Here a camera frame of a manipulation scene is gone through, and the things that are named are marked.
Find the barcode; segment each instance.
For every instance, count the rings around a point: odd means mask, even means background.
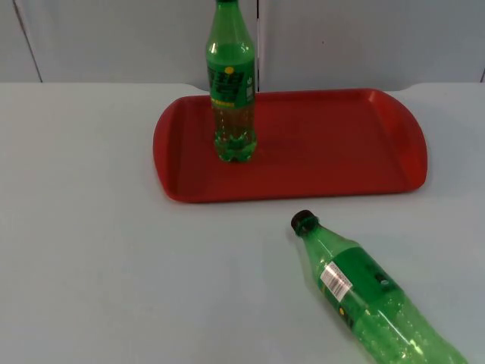
[[[343,297],[352,288],[352,283],[334,262],[327,264],[320,279],[339,303],[342,302]]]

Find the table surface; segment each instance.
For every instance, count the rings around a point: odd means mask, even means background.
[[[391,93],[430,170],[415,193],[184,205],[152,134],[187,85],[0,85],[0,352],[8,364],[365,364],[289,227],[359,241],[470,363],[485,361],[485,85]]]

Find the green label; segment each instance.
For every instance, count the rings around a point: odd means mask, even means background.
[[[360,247],[340,253],[325,267],[318,283],[351,329],[371,303],[393,290],[401,290]]]
[[[255,63],[220,65],[208,62],[212,104],[243,108],[255,101]]]

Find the plastic bottle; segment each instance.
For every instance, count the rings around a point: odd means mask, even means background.
[[[467,363],[358,243],[322,227],[308,210],[291,225],[320,290],[377,363]]]
[[[255,47],[237,0],[217,0],[206,47],[215,148],[226,162],[245,162],[256,148]]]

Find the plastic tray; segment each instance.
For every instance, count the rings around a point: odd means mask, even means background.
[[[153,144],[166,194],[181,202],[364,195],[412,191],[426,180],[418,122],[381,91],[261,93],[255,129],[249,162],[221,162],[209,97],[172,103]]]

